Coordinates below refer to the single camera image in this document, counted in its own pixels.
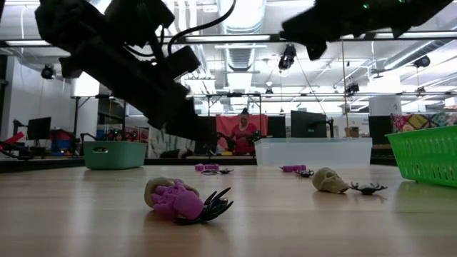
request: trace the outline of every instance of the black cable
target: black cable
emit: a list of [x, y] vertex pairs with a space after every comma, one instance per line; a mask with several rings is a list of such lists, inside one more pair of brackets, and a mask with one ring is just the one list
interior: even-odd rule
[[160, 32], [160, 48], [164, 46], [165, 41], [165, 27], [162, 26], [162, 31]]
[[180, 37], [182, 37], [186, 34], [189, 34], [189, 33], [195, 32], [195, 31], [200, 31], [200, 30], [207, 29], [207, 28], [211, 28], [212, 26], [215, 26], [217, 24], [220, 24], [222, 21], [225, 21], [233, 13], [233, 10], [235, 9], [235, 4], [236, 4], [236, 0], [233, 0], [233, 3], [230, 6], [230, 9], [223, 16], [220, 16], [219, 18], [215, 19], [214, 21], [208, 22], [207, 24], [203, 24], [203, 25], [195, 26], [193, 28], [186, 29], [186, 30], [181, 31], [181, 32], [177, 33], [176, 35], [174, 35], [170, 39], [169, 45], [167, 47], [169, 56], [171, 55], [171, 46], [173, 45], [173, 43], [176, 40], [178, 40]]
[[302, 65], [301, 65], [301, 63], [300, 63], [300, 58], [298, 57], [298, 55], [296, 55], [296, 57], [297, 57], [297, 59], [298, 59], [298, 65], [300, 66], [301, 73], [303, 73], [303, 75], [305, 76], [306, 83], [308, 83], [308, 86], [309, 86], [311, 92], [313, 93], [314, 97], [316, 97], [316, 101], [317, 101], [317, 103], [319, 104], [319, 106], [321, 107], [323, 114], [326, 116], [326, 120], [329, 121], [328, 116], [327, 116], [327, 114], [326, 114], [326, 110], [322, 107], [322, 104], [321, 104], [321, 102], [319, 101], [319, 98], [317, 97], [316, 92], [314, 91], [313, 87], [311, 86], [311, 83], [310, 83], [309, 80], [308, 80], [307, 75], [305, 74], [305, 70], [303, 69], [303, 67], [302, 67]]

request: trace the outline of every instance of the toy spider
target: toy spider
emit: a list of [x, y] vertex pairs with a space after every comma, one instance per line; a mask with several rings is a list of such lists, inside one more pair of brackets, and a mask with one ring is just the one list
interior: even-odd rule
[[305, 171], [296, 171], [298, 178], [309, 178], [314, 175], [314, 171], [312, 170], [305, 170]]
[[233, 204], [233, 201], [229, 203], [229, 200], [221, 198], [225, 193], [227, 193], [230, 188], [220, 192], [217, 196], [217, 191], [214, 191], [204, 203], [204, 208], [201, 211], [200, 215], [194, 220], [188, 220], [186, 218], [176, 218], [175, 222], [180, 225], [194, 225], [197, 223], [205, 223], [206, 221], [214, 220], [219, 217], [222, 213], [227, 211], [230, 206]]
[[378, 183], [376, 185], [373, 183], [370, 183], [369, 185], [358, 186], [358, 183], [356, 183], [354, 185], [351, 182], [350, 188], [353, 190], [360, 191], [363, 195], [369, 196], [369, 195], [372, 195], [376, 191], [381, 191], [381, 190], [386, 189], [387, 186], [379, 186]]
[[207, 169], [205, 171], [202, 171], [201, 173], [205, 174], [205, 175], [216, 175], [216, 174], [226, 175], [226, 174], [231, 173], [232, 171], [233, 171], [233, 169], [229, 169], [229, 168], [219, 169], [219, 170]]

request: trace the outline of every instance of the desk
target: desk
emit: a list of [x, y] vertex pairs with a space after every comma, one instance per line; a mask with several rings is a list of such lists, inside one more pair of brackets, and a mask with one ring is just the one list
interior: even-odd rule
[[[376, 196], [316, 192], [277, 168], [205, 176], [193, 166], [65, 168], [0, 174], [0, 253], [7, 257], [457, 256], [457, 190], [404, 181], [396, 167], [339, 170], [389, 188]], [[157, 176], [202, 197], [231, 186], [234, 205], [207, 225], [175, 226], [144, 203]]]

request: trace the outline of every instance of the clear plastic bin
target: clear plastic bin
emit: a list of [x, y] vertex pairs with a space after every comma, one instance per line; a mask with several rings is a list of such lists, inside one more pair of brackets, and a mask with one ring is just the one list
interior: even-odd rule
[[257, 165], [366, 168], [371, 147], [371, 138], [263, 138], [256, 142]]

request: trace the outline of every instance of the green basket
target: green basket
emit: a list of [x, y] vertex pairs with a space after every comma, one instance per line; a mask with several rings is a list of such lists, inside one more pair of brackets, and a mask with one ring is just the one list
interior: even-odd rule
[[84, 142], [86, 167], [96, 170], [114, 170], [143, 166], [146, 143], [128, 141]]
[[457, 126], [387, 135], [402, 177], [457, 187]]

